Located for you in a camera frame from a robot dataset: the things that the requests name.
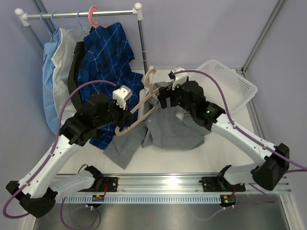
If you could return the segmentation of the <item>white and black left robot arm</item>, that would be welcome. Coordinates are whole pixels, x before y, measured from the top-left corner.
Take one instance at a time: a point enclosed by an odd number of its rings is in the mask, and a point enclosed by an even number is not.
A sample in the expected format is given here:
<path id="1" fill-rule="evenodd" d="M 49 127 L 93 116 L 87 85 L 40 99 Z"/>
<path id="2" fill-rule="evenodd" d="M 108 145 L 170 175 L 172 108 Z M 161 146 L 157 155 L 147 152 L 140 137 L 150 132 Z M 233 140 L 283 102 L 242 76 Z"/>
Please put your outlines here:
<path id="1" fill-rule="evenodd" d="M 123 127 L 133 120 L 128 99 L 128 96 L 116 94 L 112 98 L 104 93 L 93 94 L 74 116 L 65 121 L 54 145 L 30 173 L 6 185 L 7 191 L 27 214 L 40 218 L 64 197 L 82 190 L 98 191 L 102 188 L 104 176 L 94 166 L 57 183 L 53 179 L 88 140 L 102 134 L 101 128 L 111 124 Z"/>

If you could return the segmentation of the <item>grey shirt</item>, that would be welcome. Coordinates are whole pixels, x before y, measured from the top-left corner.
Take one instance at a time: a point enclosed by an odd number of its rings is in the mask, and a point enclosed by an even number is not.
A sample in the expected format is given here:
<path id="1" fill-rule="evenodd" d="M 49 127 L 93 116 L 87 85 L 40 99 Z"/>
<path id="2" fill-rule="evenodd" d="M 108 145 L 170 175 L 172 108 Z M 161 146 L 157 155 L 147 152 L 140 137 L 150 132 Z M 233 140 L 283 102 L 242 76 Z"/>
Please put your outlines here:
<path id="1" fill-rule="evenodd" d="M 122 136 L 115 135 L 104 154 L 126 169 L 138 147 L 154 145 L 163 150 L 192 150 L 205 141 L 210 132 L 197 125 L 181 107 L 158 106 L 155 112 Z"/>

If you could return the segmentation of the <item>blue plaid shirt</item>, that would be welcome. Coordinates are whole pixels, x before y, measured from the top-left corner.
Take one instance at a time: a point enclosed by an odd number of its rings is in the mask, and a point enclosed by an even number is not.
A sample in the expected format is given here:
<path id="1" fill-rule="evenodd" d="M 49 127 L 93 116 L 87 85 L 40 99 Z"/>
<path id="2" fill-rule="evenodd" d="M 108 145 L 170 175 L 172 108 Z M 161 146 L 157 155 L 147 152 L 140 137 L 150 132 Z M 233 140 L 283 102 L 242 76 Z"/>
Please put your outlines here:
<path id="1" fill-rule="evenodd" d="M 128 99 L 130 111 L 139 103 L 139 92 L 143 88 L 142 75 L 132 72 L 129 62 L 134 53 L 123 27 L 115 23 L 107 28 L 97 27 L 84 39 L 85 56 L 78 73 L 78 91 L 83 105 L 95 93 L 104 93 L 112 98 L 114 90 L 125 85 L 132 90 Z M 90 139 L 94 146 L 105 150 L 115 135 L 116 125 L 100 129 L 102 134 Z"/>

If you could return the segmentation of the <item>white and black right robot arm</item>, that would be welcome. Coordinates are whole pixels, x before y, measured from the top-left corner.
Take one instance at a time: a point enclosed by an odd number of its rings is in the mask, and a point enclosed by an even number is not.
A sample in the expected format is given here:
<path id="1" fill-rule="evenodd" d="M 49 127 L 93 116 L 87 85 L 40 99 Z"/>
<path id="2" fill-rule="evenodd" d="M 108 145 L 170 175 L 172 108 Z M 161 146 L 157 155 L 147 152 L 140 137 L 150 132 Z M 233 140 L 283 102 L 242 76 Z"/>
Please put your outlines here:
<path id="1" fill-rule="evenodd" d="M 217 178 L 220 189 L 228 190 L 252 179 L 261 188 L 272 191 L 288 171 L 290 150 L 285 144 L 270 143 L 234 122 L 223 108 L 206 100 L 197 82 L 161 87 L 158 99 L 163 109 L 180 106 L 197 125 L 224 137 L 253 160 L 253 164 L 225 166 Z"/>

